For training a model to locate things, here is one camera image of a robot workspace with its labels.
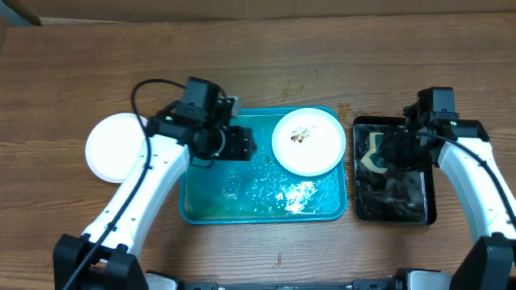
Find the yellow green sponge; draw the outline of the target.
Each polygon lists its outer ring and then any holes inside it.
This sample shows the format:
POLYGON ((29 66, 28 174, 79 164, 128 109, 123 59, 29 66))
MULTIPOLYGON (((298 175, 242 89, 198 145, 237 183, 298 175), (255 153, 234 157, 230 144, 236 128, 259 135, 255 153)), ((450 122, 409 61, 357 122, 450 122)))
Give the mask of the yellow green sponge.
POLYGON ((360 162, 370 171, 377 174, 385 174, 388 171, 385 161, 379 152, 379 146, 383 139, 380 132, 371 132, 367 138, 367 150, 360 162))

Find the white plate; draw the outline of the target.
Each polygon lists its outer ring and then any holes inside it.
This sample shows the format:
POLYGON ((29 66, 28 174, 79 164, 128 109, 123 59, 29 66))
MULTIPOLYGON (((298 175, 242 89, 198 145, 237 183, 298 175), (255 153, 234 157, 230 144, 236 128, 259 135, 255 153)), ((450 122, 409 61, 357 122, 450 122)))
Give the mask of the white plate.
POLYGON ((85 160, 101 180, 122 183, 139 156, 144 133, 133 113, 113 114, 100 121, 85 143, 85 160))
POLYGON ((287 171, 298 176, 320 176, 343 158, 346 137, 339 120, 318 108, 287 113, 275 126, 273 154, 287 171))

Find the white plate front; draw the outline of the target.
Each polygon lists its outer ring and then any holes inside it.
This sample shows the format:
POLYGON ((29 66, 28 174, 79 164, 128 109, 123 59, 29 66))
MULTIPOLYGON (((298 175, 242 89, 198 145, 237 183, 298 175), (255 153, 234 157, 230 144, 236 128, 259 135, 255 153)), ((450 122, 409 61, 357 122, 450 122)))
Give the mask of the white plate front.
POLYGON ((139 156, 144 133, 133 113, 113 114, 100 121, 85 143, 85 160, 101 180, 122 183, 139 156))

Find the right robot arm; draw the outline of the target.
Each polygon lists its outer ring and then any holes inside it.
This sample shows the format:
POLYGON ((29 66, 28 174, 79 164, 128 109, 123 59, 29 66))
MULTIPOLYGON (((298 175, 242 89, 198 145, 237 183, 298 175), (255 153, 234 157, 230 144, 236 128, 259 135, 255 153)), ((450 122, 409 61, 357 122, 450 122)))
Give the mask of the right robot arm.
POLYGON ((403 110, 406 124, 390 129, 381 157, 411 171, 439 168, 451 182, 471 231, 473 247, 452 273, 401 269, 399 289, 513 289, 515 198, 477 120, 460 118, 450 87, 430 87, 403 110))

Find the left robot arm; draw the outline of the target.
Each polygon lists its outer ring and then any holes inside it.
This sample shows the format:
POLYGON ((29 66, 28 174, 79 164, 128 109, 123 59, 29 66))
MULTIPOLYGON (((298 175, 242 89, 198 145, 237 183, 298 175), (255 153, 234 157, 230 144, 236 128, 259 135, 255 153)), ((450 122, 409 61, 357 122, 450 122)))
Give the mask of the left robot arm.
POLYGON ((80 237, 64 234, 52 253, 57 289, 177 289, 174 278, 143 272, 139 256, 150 226, 193 159, 249 161, 252 129, 232 126, 237 97, 189 77, 183 97, 141 122, 142 147, 126 179, 80 237))

